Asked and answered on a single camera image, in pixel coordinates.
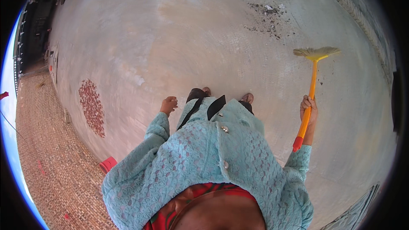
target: red handle end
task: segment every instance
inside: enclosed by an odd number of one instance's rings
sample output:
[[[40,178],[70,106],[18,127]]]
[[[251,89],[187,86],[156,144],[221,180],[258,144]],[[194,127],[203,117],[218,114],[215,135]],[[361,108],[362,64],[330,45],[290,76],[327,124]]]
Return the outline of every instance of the red handle end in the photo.
[[[297,152],[297,150],[299,150],[301,148],[301,146],[303,145],[303,138],[297,136],[294,140],[294,144],[292,145],[292,151],[293,152]]]

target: yellow broom handle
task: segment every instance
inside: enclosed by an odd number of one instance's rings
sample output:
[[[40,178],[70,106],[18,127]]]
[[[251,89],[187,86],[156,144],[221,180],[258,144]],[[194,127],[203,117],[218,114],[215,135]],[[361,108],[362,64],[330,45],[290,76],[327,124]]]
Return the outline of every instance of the yellow broom handle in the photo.
[[[313,75],[311,77],[310,93],[308,94],[312,99],[314,99],[315,94],[315,81],[317,79],[317,64],[318,61],[313,61]],[[305,132],[307,131],[308,122],[310,120],[311,107],[307,108],[304,112],[303,120],[301,121],[301,126],[298,131],[297,137],[304,139]]]

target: red patterned garment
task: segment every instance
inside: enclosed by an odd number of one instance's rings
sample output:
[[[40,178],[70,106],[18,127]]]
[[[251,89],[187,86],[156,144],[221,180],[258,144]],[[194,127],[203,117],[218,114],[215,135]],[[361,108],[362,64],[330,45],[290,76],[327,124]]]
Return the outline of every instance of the red patterned garment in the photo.
[[[237,195],[247,197],[254,202],[256,199],[243,188],[227,183],[196,184],[188,187],[174,197],[146,223],[144,230],[169,230],[176,216],[195,198],[204,194],[213,193],[214,197],[220,195]]]

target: black bag strap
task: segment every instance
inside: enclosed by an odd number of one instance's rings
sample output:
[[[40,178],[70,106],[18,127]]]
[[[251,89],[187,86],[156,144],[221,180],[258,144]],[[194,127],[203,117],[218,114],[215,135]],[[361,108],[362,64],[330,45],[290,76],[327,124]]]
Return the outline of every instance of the black bag strap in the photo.
[[[198,98],[196,100],[195,105],[189,111],[189,113],[187,113],[186,117],[183,119],[183,122],[181,123],[181,125],[179,126],[179,128],[177,130],[180,130],[187,123],[187,121],[189,121],[189,118],[199,110],[199,107],[202,104],[202,101],[203,101],[203,97]],[[226,96],[224,96],[224,95],[222,97],[218,98],[217,100],[213,101],[213,103],[207,109],[207,120],[210,121],[210,119],[217,112],[219,112],[225,104],[226,104]]]
[[[183,119],[183,122],[181,123],[181,125],[179,126],[179,128],[177,130],[180,130],[183,125],[185,125],[187,123],[187,121],[189,121],[189,118],[197,112],[197,110],[199,110],[200,105],[202,104],[203,101],[203,97],[202,98],[198,98],[196,100],[195,105],[193,106],[193,108],[189,111],[189,113],[187,113],[186,117]]]

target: foot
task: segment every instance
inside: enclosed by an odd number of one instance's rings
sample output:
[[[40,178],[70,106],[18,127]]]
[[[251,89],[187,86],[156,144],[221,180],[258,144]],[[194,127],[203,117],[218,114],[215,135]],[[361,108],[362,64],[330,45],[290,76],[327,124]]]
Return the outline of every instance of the foot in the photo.
[[[248,104],[252,104],[254,101],[254,96],[253,94],[248,93],[241,98],[241,101],[247,102]]]
[[[212,95],[212,93],[210,92],[210,88],[208,87],[203,88],[202,91],[204,91],[209,97]]]

